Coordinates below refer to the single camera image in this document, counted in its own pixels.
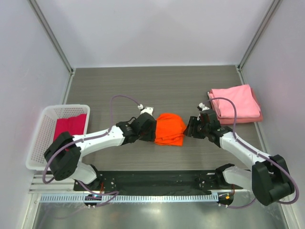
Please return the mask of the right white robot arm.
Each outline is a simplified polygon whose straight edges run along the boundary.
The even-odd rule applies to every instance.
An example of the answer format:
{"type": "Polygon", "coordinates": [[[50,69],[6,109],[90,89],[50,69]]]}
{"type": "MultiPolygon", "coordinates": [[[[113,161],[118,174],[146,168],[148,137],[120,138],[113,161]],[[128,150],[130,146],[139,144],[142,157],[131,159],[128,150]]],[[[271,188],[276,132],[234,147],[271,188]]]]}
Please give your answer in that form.
{"type": "Polygon", "coordinates": [[[220,167],[214,178],[219,188],[235,184],[248,189],[264,206],[295,192],[285,159],[280,155],[271,156],[260,151],[240,138],[231,127],[222,126],[215,111],[202,110],[198,116],[191,116],[184,134],[197,139],[207,138],[233,154],[247,167],[246,170],[232,164],[220,167]]]}

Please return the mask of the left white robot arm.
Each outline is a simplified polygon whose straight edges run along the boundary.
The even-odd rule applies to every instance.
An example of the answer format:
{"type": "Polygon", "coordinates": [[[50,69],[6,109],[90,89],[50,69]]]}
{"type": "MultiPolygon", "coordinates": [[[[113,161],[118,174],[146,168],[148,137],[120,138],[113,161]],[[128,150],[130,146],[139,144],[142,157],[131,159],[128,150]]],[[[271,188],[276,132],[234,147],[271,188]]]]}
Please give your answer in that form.
{"type": "Polygon", "coordinates": [[[97,190],[102,176],[93,165],[81,160],[88,154],[109,147],[134,143],[137,140],[153,142],[157,121],[149,113],[140,114],[131,123],[118,122],[108,129],[86,135],[61,133],[44,153],[46,170],[51,171],[53,180],[71,178],[90,190],[97,190]]]}

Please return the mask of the orange t shirt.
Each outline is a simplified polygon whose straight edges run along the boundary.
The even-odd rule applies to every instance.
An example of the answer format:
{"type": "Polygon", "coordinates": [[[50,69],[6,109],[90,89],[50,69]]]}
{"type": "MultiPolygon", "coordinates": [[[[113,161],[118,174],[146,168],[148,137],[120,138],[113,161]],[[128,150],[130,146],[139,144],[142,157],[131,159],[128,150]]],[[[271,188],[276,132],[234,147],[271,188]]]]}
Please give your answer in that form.
{"type": "Polygon", "coordinates": [[[186,125],[183,119],[172,113],[162,113],[156,120],[154,143],[160,146],[183,146],[186,125]]]}

